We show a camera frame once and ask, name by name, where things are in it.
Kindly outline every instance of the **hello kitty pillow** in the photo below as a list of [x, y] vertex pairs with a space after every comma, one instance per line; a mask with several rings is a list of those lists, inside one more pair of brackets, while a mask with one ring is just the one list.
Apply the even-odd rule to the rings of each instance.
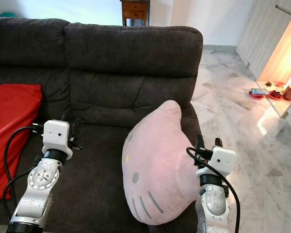
[[168, 100], [128, 134], [122, 153], [124, 191], [132, 215], [148, 225], [178, 217], [199, 193], [181, 109]]

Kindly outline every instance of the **red cushion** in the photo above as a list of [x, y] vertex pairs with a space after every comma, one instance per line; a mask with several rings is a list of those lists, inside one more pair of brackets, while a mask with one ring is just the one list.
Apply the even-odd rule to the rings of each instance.
[[[3, 166], [3, 152], [6, 143], [15, 130], [33, 123], [37, 117], [41, 100], [40, 85], [0, 85], [0, 199], [8, 183]], [[29, 130], [19, 133], [9, 147], [8, 166], [12, 178], [15, 176], [19, 156], [28, 136]]]

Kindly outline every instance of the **gray upholstery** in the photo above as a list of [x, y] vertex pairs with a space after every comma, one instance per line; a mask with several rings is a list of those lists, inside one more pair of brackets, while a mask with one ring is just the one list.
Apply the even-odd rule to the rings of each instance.
[[[84, 150], [67, 161], [54, 190], [46, 230], [55, 233], [195, 233], [192, 203], [181, 216], [146, 226], [131, 215], [121, 168], [131, 128], [165, 100], [182, 108], [181, 127], [194, 145], [200, 134], [190, 104], [202, 52], [202, 35], [188, 27], [69, 24], [59, 19], [0, 18], [0, 84], [41, 84], [39, 119], [84, 117]], [[32, 135], [18, 174], [28, 169], [42, 140]], [[17, 197], [25, 179], [16, 183]], [[0, 223], [5, 215], [0, 201]]]

